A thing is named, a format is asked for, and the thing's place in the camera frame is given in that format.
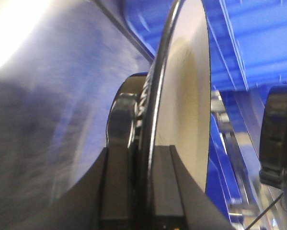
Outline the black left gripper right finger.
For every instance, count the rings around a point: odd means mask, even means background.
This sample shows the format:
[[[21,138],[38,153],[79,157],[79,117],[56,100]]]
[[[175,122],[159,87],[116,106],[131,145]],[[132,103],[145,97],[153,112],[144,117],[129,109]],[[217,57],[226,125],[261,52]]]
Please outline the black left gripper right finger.
[[[176,147],[155,146],[152,230],[231,230],[233,226],[192,178]]]

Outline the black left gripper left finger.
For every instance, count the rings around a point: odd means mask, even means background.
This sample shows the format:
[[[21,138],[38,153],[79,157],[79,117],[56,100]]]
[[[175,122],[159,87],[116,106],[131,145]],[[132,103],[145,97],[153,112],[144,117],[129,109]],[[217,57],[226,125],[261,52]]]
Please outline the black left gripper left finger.
[[[18,230],[130,230],[127,153],[104,148],[91,168],[60,199]]]

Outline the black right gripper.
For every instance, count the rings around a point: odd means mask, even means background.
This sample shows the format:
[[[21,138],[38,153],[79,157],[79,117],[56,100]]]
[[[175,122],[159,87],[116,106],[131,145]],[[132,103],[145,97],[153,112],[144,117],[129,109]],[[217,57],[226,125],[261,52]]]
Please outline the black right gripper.
[[[287,85],[270,89],[264,107],[259,161],[260,182],[281,189],[287,168]]]

